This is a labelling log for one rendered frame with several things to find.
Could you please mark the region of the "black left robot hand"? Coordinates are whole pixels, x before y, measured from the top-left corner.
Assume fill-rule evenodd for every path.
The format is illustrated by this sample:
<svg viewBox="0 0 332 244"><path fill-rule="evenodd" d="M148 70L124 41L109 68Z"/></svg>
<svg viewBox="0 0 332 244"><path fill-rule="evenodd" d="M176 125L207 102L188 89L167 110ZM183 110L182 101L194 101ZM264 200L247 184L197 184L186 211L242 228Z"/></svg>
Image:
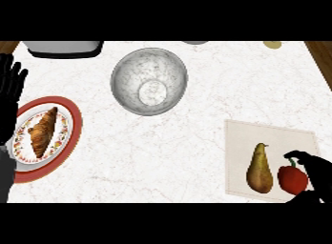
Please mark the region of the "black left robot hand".
<svg viewBox="0 0 332 244"><path fill-rule="evenodd" d="M21 68L10 54L0 54L0 145L15 133L18 101L22 94L28 70Z"/></svg>

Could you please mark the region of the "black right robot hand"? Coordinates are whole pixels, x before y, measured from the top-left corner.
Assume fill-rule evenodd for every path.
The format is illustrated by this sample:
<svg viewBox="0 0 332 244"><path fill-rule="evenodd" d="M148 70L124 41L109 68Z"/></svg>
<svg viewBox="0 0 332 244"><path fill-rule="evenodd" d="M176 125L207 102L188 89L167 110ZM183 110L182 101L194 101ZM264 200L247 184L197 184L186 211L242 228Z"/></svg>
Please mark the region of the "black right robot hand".
<svg viewBox="0 0 332 244"><path fill-rule="evenodd" d="M285 158L297 158L297 163L304 166L315 188L312 191L303 191L288 203L332 203L332 163L319 156L301 151L288 152Z"/></svg>

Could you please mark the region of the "red bell pepper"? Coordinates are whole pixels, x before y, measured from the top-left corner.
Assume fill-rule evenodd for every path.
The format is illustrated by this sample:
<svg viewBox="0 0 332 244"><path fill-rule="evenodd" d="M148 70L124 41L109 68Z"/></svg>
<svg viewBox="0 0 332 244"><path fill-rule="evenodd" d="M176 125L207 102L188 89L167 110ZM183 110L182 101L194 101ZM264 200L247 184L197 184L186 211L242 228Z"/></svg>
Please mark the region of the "red bell pepper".
<svg viewBox="0 0 332 244"><path fill-rule="evenodd" d="M288 159L288 166L282 166L278 171L279 186L282 190L293 194L298 195L309 186L309 176L297 168L296 161Z"/></svg>

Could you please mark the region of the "beige placemat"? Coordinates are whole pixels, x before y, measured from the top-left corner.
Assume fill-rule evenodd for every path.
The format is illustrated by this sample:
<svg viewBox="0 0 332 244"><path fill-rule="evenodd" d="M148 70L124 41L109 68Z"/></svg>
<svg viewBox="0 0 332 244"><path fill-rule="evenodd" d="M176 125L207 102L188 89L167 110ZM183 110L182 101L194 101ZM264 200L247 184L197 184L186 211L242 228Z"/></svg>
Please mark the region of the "beige placemat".
<svg viewBox="0 0 332 244"><path fill-rule="evenodd" d="M273 174L273 188L269 193L256 192L247 183L254 149L264 143L267 163ZM278 171L290 164L284 155L298 150L319 155L316 134L241 121L226 121L226 193L267 202L287 202L293 194L279 186Z"/></svg>

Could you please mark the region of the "grey marbled bowl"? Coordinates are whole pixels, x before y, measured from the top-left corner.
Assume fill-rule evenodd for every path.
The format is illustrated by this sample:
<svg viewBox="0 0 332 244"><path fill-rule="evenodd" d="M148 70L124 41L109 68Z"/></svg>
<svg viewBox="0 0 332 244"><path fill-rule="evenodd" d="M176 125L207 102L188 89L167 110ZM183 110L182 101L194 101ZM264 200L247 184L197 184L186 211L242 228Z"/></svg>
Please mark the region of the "grey marbled bowl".
<svg viewBox="0 0 332 244"><path fill-rule="evenodd" d="M188 69L179 56L160 48L133 51L111 75L111 91L124 109L142 116L167 112L188 88Z"/></svg>

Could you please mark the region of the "brown croissant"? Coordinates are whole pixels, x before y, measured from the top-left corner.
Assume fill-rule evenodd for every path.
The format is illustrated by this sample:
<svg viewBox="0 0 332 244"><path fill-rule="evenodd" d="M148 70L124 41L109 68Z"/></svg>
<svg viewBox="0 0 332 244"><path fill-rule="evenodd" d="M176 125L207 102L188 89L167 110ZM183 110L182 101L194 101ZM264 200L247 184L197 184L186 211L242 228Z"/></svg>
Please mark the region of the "brown croissant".
<svg viewBox="0 0 332 244"><path fill-rule="evenodd" d="M58 115L58 108L53 107L46 112L46 115L43 116L35 126L28 129L28 133L31 135L31 146L32 146L34 154L37 155L38 158L44 156L46 148L53 137L56 115Z"/></svg>

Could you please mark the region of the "brown green pear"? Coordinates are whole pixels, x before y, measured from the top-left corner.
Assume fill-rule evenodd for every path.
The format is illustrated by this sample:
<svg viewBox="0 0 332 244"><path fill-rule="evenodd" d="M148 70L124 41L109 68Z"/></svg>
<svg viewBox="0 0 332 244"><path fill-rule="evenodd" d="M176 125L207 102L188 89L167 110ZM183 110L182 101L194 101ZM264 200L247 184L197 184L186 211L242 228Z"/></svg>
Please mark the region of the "brown green pear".
<svg viewBox="0 0 332 244"><path fill-rule="evenodd" d="M273 187L273 175L267 162L266 148L267 145L264 143L257 144L247 170L247 183L259 193L269 193Z"/></svg>

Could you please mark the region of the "red rimmed floral plate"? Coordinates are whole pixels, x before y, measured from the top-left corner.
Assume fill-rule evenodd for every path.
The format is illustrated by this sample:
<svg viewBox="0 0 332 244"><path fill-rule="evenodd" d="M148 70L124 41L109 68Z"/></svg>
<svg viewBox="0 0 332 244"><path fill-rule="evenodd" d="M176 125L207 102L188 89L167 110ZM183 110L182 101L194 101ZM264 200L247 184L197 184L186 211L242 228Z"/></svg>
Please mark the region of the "red rimmed floral plate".
<svg viewBox="0 0 332 244"><path fill-rule="evenodd" d="M7 142L15 159L15 183L49 175L69 157L81 134L81 112L62 96L35 99L18 109L15 135Z"/></svg>

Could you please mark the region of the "grey black appliance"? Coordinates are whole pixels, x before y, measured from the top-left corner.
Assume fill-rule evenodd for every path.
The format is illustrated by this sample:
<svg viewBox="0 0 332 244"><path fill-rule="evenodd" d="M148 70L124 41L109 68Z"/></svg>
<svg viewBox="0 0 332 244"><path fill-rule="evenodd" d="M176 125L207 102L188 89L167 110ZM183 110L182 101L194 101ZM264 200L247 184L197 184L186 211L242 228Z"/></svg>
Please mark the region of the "grey black appliance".
<svg viewBox="0 0 332 244"><path fill-rule="evenodd" d="M102 52L103 41L25 41L34 57L78 59L96 57Z"/></svg>

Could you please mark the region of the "small pale yellow object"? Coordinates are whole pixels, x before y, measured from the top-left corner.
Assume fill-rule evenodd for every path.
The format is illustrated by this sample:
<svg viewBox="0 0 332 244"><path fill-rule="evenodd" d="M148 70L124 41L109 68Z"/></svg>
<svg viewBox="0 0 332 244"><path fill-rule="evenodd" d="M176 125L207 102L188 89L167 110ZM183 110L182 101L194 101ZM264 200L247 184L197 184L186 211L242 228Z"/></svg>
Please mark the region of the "small pale yellow object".
<svg viewBox="0 0 332 244"><path fill-rule="evenodd" d="M273 49L273 50L282 46L281 41L264 41L263 44L269 49Z"/></svg>

